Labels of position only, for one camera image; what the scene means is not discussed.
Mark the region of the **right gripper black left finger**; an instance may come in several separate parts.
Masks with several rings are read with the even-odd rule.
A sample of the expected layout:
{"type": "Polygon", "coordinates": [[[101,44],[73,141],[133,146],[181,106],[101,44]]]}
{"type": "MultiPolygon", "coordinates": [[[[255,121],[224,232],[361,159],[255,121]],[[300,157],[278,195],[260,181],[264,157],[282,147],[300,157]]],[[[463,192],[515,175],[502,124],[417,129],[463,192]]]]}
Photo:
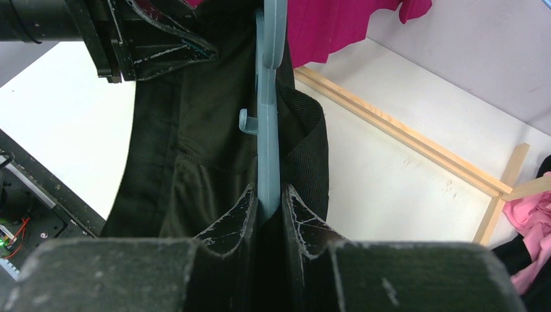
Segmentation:
{"type": "Polygon", "coordinates": [[[250,311],[255,187],[195,237],[55,239],[24,262],[3,311],[250,311]]]}

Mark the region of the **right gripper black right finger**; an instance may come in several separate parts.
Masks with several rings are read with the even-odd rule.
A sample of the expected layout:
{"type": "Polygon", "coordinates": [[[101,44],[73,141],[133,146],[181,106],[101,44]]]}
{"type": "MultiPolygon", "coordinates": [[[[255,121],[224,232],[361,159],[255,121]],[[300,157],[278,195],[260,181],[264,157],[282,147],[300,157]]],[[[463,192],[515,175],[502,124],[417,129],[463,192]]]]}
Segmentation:
{"type": "Polygon", "coordinates": [[[503,264],[464,242],[365,242],[337,233],[283,188],[295,311],[524,311],[503,264]]]}

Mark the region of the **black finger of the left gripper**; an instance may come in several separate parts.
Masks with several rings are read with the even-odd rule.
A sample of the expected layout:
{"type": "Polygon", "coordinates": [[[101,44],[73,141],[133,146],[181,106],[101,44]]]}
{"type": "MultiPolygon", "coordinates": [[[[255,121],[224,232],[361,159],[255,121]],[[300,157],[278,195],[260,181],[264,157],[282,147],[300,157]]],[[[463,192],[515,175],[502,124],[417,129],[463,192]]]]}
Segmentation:
{"type": "Polygon", "coordinates": [[[147,81],[189,64],[218,57],[218,49],[196,33],[198,10],[188,1],[126,1],[125,18],[135,81],[147,81]]]}

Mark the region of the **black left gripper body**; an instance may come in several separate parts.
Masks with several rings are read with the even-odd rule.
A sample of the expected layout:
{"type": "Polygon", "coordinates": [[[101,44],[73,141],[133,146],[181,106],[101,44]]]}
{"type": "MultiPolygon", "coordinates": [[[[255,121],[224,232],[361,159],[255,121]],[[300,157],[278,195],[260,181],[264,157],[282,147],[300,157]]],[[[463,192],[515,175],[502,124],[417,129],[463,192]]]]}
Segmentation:
{"type": "Polygon", "coordinates": [[[110,83],[132,81],[134,65],[115,1],[64,2],[96,67],[110,83]]]}

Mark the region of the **grey-blue plastic hanger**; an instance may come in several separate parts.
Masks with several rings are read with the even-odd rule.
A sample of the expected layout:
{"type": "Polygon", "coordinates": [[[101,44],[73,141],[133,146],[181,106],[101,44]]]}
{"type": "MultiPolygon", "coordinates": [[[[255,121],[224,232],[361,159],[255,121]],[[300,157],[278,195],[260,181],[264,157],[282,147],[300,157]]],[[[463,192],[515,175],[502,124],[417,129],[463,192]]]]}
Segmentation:
{"type": "Polygon", "coordinates": [[[281,203],[276,73],[285,51],[288,2],[266,0],[255,11],[257,115],[239,113],[239,129],[257,137],[257,198],[264,224],[281,203]]]}

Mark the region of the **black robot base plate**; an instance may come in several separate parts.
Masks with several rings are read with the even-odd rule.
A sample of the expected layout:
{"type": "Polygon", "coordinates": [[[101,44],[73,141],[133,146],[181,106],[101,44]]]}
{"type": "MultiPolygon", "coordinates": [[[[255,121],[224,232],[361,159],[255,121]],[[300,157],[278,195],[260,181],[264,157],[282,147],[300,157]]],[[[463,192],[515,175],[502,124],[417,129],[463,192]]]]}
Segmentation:
{"type": "Polygon", "coordinates": [[[105,220],[5,132],[1,132],[1,281],[57,238],[98,237],[105,220]]]}

